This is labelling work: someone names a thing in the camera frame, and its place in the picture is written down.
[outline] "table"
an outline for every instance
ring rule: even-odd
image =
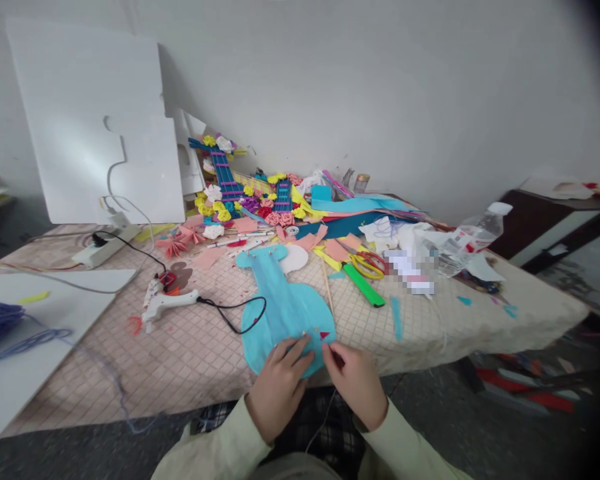
[[[93,228],[63,225],[53,232]],[[43,239],[20,248],[4,261],[66,267],[72,264],[71,256],[83,248],[84,241],[85,236]],[[183,293],[198,289],[202,296],[224,305],[240,303],[254,294],[256,284],[251,270],[234,267],[234,259],[218,260],[211,271],[186,271],[202,248],[205,246],[194,246],[182,259],[167,263],[170,269],[185,269],[191,274]],[[156,252],[165,260],[161,251]],[[289,281],[311,285],[326,300],[320,260],[313,254],[309,258],[302,270],[289,274]],[[124,248],[100,268],[128,269],[142,260],[138,252]],[[145,290],[158,271],[155,267],[146,262],[141,274],[118,294],[81,344],[106,356],[118,370],[132,418],[161,411],[189,411],[238,398],[248,391],[255,375],[245,361],[242,341],[230,332],[215,309],[200,304],[172,309],[156,323],[152,334],[133,335],[128,318],[141,314]],[[474,351],[541,349],[586,317],[587,308],[582,302],[505,260],[500,259],[495,269],[507,279],[503,296],[518,306],[516,319],[490,296],[456,280],[440,278],[432,301],[408,293],[393,278],[376,281],[374,287],[380,294],[400,298],[402,342],[394,336],[390,302],[380,309],[372,308],[348,278],[332,279],[329,285],[337,336],[346,344],[372,351],[380,374],[388,375],[428,369]],[[465,305],[458,296],[471,299],[472,304]],[[239,309],[229,313],[239,325]],[[327,381],[322,371],[310,385]],[[3,435],[122,419],[118,394],[108,376],[86,353],[74,351]]]

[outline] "bottle cap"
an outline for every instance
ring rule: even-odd
[[[513,207],[508,203],[493,202],[490,204],[487,210],[492,213],[497,213],[498,215],[506,215],[512,210],[512,208]]]

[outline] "blue paper guitar shape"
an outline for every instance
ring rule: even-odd
[[[274,345],[302,332],[311,335],[304,354],[313,350],[315,359],[303,375],[306,378],[324,366],[322,342],[335,340],[335,324],[323,298],[308,285],[288,283],[278,262],[287,256],[284,245],[242,252],[236,258],[240,268],[252,268],[258,292],[254,296],[267,300],[267,309],[252,330],[242,335],[245,358],[250,368],[260,374]],[[262,302],[247,304],[242,315],[242,329],[253,324],[260,314]]]

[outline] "green marker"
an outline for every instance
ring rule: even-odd
[[[364,296],[369,300],[370,304],[372,304],[376,308],[382,307],[386,304],[384,298],[380,296],[376,290],[370,286],[369,282],[365,280],[365,278],[360,275],[360,272],[354,268],[353,265],[342,262],[342,268],[345,273],[349,276],[351,280],[355,283],[356,287],[360,289],[360,291],[364,294]]]

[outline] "scissors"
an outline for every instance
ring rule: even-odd
[[[338,243],[346,248],[351,257],[353,268],[361,275],[373,280],[380,280],[387,272],[387,262],[380,255],[373,252],[356,251],[338,240]]]

